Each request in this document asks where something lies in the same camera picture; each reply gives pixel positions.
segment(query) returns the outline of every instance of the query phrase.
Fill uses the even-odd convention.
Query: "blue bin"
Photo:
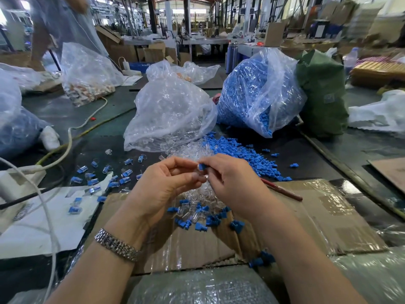
[[[151,63],[129,63],[129,69],[133,71],[140,71],[141,73],[146,73],[148,67],[152,65]]]

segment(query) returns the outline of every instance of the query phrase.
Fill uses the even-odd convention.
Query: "plastic bottle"
[[[358,60],[358,48],[354,47],[352,51],[345,57],[343,65],[345,66],[345,73],[349,75],[350,71],[356,66]]]

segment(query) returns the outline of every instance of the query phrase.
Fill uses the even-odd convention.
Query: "black cable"
[[[63,167],[62,167],[60,164],[58,164],[58,165],[56,165],[56,166],[60,169],[61,174],[62,174],[62,177],[59,178],[58,180],[54,181],[53,183],[51,183],[51,185],[50,185],[48,188],[45,188],[45,189],[40,190],[41,193],[45,193],[45,192],[48,192],[48,191],[50,191],[50,190],[56,188],[56,187],[57,187],[58,185],[60,185],[60,184],[63,182],[63,180],[65,179],[65,170],[63,169]],[[11,207],[11,206],[14,206],[14,205],[16,205],[16,204],[22,203],[23,201],[26,201],[26,200],[28,200],[28,199],[30,199],[30,198],[35,197],[35,196],[38,196],[38,193],[37,193],[37,192],[32,193],[32,194],[29,194],[29,195],[24,196],[24,197],[20,197],[19,199],[16,199],[15,201],[10,201],[10,202],[8,202],[8,203],[1,204],[1,205],[0,205],[0,210],[7,209],[8,207]]]

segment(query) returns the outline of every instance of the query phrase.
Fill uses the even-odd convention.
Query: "silver bracelet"
[[[132,246],[126,244],[124,241],[121,241],[109,234],[104,230],[104,228],[100,229],[100,231],[94,236],[94,239],[107,250],[114,252],[126,260],[135,262],[136,257],[139,254],[138,250],[135,250]]]

